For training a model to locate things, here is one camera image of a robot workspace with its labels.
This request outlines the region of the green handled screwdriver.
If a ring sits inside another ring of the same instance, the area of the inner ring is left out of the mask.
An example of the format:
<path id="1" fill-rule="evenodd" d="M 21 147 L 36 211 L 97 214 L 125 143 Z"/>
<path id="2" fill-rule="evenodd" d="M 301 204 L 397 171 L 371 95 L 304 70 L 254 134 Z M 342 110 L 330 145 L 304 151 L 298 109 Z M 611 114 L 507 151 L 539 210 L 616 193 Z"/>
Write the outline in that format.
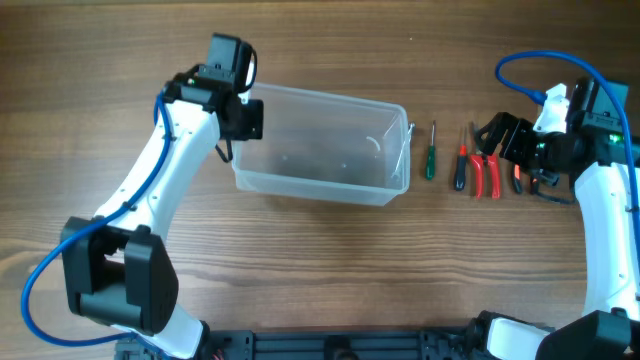
<path id="1" fill-rule="evenodd" d="M 431 138 L 427 152 L 427 161 L 425 166 L 425 178 L 432 180 L 436 174 L 436 121 L 432 122 Z"/>

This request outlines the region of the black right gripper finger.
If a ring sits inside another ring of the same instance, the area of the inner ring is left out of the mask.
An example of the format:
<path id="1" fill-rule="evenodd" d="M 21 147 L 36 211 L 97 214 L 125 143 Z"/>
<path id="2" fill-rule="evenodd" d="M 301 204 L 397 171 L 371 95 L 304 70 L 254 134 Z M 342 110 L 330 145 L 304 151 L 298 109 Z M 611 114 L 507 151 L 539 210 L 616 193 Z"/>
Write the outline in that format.
<path id="1" fill-rule="evenodd" d="M 474 141 L 479 152 L 490 156 L 502 141 L 502 132 L 495 129 L 480 129 L 474 133 Z"/>
<path id="2" fill-rule="evenodd" d="M 479 136 L 503 136 L 509 129 L 516 126 L 519 122 L 519 118 L 508 113 L 498 112 L 489 121 L 488 124 L 478 130 Z"/>

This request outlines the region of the clear plastic container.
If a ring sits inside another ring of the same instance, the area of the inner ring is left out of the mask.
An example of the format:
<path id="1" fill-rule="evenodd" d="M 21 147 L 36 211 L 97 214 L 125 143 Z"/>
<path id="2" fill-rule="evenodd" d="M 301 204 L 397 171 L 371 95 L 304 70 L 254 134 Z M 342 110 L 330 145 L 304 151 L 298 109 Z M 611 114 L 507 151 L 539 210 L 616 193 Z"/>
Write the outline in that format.
<path id="1" fill-rule="evenodd" d="M 257 83 L 263 138 L 237 142 L 242 191 L 384 206 L 410 184 L 409 152 L 392 179 L 410 123 L 397 104 Z"/>

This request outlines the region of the black red handled screwdriver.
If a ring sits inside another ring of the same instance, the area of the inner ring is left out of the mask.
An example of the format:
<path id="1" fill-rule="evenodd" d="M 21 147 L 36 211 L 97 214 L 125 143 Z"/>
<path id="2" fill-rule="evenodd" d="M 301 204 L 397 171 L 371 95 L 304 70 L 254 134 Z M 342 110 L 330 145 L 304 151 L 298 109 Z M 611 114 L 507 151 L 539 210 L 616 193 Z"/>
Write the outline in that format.
<path id="1" fill-rule="evenodd" d="M 456 167 L 453 177 L 455 191 L 463 191 L 466 186 L 466 162 L 467 162 L 466 130 L 462 129 L 462 138 L 456 159 Z"/>

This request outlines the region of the silver combination wrench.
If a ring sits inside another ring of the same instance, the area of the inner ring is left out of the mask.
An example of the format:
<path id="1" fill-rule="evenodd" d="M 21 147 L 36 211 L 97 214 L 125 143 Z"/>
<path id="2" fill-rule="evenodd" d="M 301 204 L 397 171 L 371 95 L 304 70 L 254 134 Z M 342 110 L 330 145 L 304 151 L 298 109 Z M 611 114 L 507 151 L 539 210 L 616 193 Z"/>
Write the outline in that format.
<path id="1" fill-rule="evenodd" d="M 397 178 L 400 177 L 400 173 L 401 173 L 400 167 L 401 167 L 401 164 L 404 161 L 403 160 L 404 156 L 409 152 L 408 149 L 410 148 L 410 143 L 411 143 L 411 139 L 412 139 L 412 135 L 413 135 L 415 126 L 416 126 L 415 122 L 410 122 L 408 124 L 408 130 L 407 130 L 407 133 L 406 133 L 406 137 L 405 137 L 405 139 L 404 139 L 404 141 L 402 143 L 398 161 L 397 161 L 396 166 L 394 168 L 394 171 L 393 171 L 393 173 L 391 175 L 392 179 L 397 179 Z"/>

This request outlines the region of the orange black needle-nose pliers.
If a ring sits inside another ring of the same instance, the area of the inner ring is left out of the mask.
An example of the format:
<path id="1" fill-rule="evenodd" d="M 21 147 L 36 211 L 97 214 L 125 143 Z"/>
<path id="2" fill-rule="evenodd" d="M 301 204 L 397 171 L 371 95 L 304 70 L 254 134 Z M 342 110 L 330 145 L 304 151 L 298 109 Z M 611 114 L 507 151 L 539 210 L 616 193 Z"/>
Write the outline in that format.
<path id="1" fill-rule="evenodd" d="M 522 173 L 521 173 L 520 166 L 517 165 L 517 164 L 513 164 L 512 165 L 511 184 L 512 184 L 514 192 L 516 194 L 523 194 L 524 193 L 524 187 L 522 185 Z M 529 177 L 529 193 L 531 195 L 538 195 L 539 194 L 539 182 L 533 176 Z"/>

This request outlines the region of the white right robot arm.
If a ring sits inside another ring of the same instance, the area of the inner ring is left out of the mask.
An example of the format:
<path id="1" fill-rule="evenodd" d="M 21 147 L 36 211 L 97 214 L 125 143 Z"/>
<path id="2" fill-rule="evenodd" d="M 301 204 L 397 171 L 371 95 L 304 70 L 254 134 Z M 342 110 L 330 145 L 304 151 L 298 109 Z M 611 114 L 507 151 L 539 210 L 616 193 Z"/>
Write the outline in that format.
<path id="1" fill-rule="evenodd" d="M 587 264 L 582 316 L 557 330 L 502 315 L 475 328 L 472 344 L 495 359 L 636 359 L 639 356 L 638 208 L 631 174 L 639 172 L 639 140 L 626 163 L 622 120 L 613 103 L 628 87 L 593 78 L 549 89 L 535 122 L 499 112 L 473 132 L 476 149 L 494 154 L 544 183 L 568 175 L 584 224 Z"/>

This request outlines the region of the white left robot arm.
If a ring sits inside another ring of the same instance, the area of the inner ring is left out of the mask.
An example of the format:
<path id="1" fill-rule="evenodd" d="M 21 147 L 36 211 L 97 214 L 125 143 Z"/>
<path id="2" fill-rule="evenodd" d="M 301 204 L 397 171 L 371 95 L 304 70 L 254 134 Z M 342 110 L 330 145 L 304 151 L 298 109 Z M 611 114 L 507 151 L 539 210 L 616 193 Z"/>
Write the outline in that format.
<path id="1" fill-rule="evenodd" d="M 61 233 L 70 311 L 114 327 L 165 358 L 214 359 L 209 326 L 177 303 L 179 281 L 166 250 L 169 227 L 193 177 L 219 144 L 259 140 L 264 105 L 248 92 L 256 50 L 213 34 L 205 63 L 176 74 L 157 95 L 154 130 L 118 190 L 90 219 Z"/>

